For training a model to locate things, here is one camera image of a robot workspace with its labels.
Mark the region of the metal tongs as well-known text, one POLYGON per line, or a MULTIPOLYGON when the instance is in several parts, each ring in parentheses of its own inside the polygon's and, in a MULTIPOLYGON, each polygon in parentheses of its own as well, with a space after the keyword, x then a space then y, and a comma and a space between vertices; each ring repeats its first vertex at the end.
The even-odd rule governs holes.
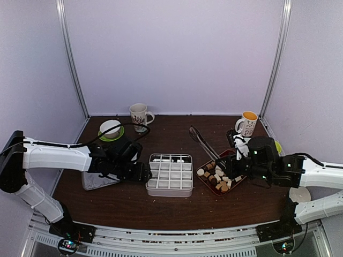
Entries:
POLYGON ((207 143, 207 141, 203 138, 201 133, 192 125, 189 127, 189 135, 195 142, 197 142, 203 148, 203 150, 208 154, 208 156, 213 161, 215 161, 218 158, 221 158, 219 154, 209 145, 209 143, 207 143))

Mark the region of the white divided tin box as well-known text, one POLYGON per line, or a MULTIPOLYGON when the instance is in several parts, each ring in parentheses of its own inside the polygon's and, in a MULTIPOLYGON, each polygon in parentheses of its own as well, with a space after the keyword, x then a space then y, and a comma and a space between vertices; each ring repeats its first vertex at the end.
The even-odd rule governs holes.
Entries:
POLYGON ((188 198, 193 191, 193 162, 188 154, 152 154, 152 177, 146 183, 147 194, 157 197, 188 198))

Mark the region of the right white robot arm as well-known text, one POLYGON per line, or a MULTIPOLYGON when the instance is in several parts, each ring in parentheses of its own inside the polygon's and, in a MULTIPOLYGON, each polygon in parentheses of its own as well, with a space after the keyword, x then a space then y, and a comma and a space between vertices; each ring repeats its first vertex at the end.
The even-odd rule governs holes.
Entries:
POLYGON ((275 185, 296 189, 300 187, 327 187, 338 192, 317 200, 298 202, 289 199, 286 209, 275 224, 279 236, 288 235, 295 224, 302 225, 320 218, 342 214, 342 165, 320 162, 306 153, 280 156, 275 141, 270 137, 240 139, 230 137, 243 144, 233 155, 216 159, 216 164, 230 178, 239 175, 251 179, 262 179, 269 186, 275 185))

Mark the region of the bunny print tin lid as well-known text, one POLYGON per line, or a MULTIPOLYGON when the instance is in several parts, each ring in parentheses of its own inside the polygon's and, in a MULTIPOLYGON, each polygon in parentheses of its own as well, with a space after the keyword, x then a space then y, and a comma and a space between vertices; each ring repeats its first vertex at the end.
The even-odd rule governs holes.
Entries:
POLYGON ((101 177, 101 173, 87 173, 81 174, 82 187, 86 191, 96 190, 109 185, 119 183, 121 180, 116 175, 109 174, 107 177, 101 177))

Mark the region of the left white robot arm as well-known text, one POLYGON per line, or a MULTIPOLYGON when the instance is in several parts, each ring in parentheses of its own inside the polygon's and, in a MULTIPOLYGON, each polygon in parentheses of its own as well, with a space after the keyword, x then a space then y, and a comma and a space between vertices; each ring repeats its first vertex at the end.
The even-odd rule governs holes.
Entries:
POLYGON ((94 140, 76 145, 58 144, 30 139, 22 131, 14 131, 1 152, 1 190, 22 198, 40 212, 66 238, 77 233, 67 207, 45 194, 26 172, 28 169, 70 169, 97 173, 100 178, 121 182, 148 182, 150 167, 139 162, 143 147, 125 136, 108 145, 94 140))

